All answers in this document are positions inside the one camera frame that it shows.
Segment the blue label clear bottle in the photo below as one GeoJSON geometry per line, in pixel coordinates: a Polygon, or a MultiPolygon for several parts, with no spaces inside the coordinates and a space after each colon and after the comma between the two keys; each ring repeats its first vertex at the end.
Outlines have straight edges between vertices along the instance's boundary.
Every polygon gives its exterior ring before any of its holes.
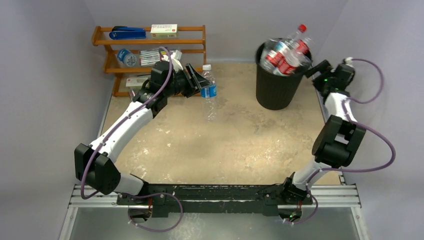
{"type": "Polygon", "coordinates": [[[204,113],[208,121],[213,121],[217,116],[217,85],[212,72],[211,64],[202,66],[202,76],[211,82],[211,85],[201,89],[200,95],[204,99],[204,113]]]}

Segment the red label bottle red cap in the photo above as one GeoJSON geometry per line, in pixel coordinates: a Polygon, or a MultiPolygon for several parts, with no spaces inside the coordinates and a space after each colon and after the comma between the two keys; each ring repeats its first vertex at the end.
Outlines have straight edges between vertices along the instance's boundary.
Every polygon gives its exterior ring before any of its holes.
{"type": "Polygon", "coordinates": [[[288,45],[293,46],[293,44],[301,38],[302,34],[307,31],[307,29],[306,25],[300,24],[297,30],[287,36],[288,45]]]}

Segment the black ribbed waste bin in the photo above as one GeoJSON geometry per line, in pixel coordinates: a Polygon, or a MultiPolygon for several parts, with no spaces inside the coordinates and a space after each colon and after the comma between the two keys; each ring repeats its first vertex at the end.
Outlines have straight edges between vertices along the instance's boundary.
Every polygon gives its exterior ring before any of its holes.
{"type": "Polygon", "coordinates": [[[300,66],[289,76],[275,75],[260,65],[264,49],[265,44],[262,43],[255,53],[256,100],[268,110],[282,110],[291,103],[305,72],[311,68],[312,64],[300,66]]]}

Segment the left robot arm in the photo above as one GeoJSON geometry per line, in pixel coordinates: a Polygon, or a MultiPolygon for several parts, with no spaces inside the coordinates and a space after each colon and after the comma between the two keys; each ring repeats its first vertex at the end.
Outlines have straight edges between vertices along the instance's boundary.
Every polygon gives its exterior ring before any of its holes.
{"type": "Polygon", "coordinates": [[[121,173],[115,166],[116,160],[135,134],[168,104],[170,97],[190,98],[211,85],[189,63],[174,70],[169,61],[158,61],[118,120],[90,144],[81,143],[75,148],[75,176],[80,181],[82,198],[90,198],[85,194],[85,187],[90,186],[104,195],[124,193],[138,205],[146,203],[149,191],[143,187],[145,181],[121,173]]]}

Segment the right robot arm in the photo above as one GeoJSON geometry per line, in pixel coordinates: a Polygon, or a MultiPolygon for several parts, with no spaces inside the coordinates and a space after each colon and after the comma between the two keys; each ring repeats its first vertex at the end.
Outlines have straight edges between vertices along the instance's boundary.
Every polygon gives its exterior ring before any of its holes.
{"type": "Polygon", "coordinates": [[[317,136],[311,154],[313,159],[300,171],[294,172],[283,183],[280,196],[288,204],[307,197],[310,187],[331,169],[338,170],[351,164],[366,130],[356,123],[346,88],[355,76],[353,59],[344,59],[337,67],[323,60],[304,74],[312,81],[328,113],[324,127],[317,136]]]}

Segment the pack of coloured markers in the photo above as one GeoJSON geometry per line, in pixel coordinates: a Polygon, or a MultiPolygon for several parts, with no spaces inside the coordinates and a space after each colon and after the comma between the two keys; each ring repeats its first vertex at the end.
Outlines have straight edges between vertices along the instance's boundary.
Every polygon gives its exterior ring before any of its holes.
{"type": "Polygon", "coordinates": [[[139,52],[139,64],[141,67],[153,66],[156,62],[161,61],[163,54],[170,54],[171,50],[164,50],[163,48],[152,48],[148,50],[141,50],[139,52]]]}

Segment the white stapler on bottom shelf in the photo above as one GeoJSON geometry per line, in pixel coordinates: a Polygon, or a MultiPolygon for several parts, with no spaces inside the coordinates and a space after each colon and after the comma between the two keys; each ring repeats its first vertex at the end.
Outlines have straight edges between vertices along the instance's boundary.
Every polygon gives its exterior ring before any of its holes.
{"type": "Polygon", "coordinates": [[[139,90],[143,84],[151,78],[150,74],[130,75],[125,80],[125,87],[128,90],[139,90]]]}

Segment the white and red box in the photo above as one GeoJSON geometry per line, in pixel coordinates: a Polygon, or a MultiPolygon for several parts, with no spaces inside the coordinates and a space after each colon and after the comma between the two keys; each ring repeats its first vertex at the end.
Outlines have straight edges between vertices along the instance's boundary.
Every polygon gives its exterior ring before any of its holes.
{"type": "Polygon", "coordinates": [[[177,24],[152,24],[150,34],[153,38],[167,39],[178,37],[177,24]]]}

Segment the wooden three-tier shelf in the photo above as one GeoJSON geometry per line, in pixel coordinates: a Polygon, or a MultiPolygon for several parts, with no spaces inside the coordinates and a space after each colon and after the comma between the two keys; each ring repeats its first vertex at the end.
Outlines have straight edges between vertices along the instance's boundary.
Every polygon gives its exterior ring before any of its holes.
{"type": "Polygon", "coordinates": [[[171,37],[158,38],[144,27],[145,38],[112,39],[113,27],[96,26],[91,43],[105,49],[102,70],[114,74],[112,94],[115,97],[127,97],[127,78],[135,75],[148,75],[153,65],[165,58],[163,46],[177,56],[183,66],[191,64],[199,73],[207,62],[206,26],[178,26],[171,37]]]}

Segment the blue stapler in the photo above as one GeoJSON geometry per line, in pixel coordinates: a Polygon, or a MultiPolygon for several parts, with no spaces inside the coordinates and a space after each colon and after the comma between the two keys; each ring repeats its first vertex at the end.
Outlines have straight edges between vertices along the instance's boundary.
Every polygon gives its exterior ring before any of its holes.
{"type": "Polygon", "coordinates": [[[140,27],[114,26],[109,33],[112,40],[145,39],[146,30],[140,27]]]}

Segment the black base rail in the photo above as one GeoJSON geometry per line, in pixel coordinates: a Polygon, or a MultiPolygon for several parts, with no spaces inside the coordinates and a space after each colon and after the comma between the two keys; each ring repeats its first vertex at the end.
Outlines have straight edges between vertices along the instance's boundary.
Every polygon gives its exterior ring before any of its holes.
{"type": "Polygon", "coordinates": [[[282,196],[283,183],[266,185],[222,184],[159,184],[144,186],[136,196],[122,193],[118,205],[147,207],[154,218],[170,213],[262,214],[266,217],[300,217],[302,207],[313,200],[307,194],[303,200],[282,196]]]}

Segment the aluminium frame rail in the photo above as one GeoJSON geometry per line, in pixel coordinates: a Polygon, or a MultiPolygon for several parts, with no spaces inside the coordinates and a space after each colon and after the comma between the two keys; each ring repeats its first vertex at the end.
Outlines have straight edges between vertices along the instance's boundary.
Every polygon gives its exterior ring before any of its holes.
{"type": "Polygon", "coordinates": [[[146,200],[117,193],[84,200],[73,189],[62,240],[367,240],[355,185],[316,185],[288,205],[278,185],[158,184],[146,200]]]}

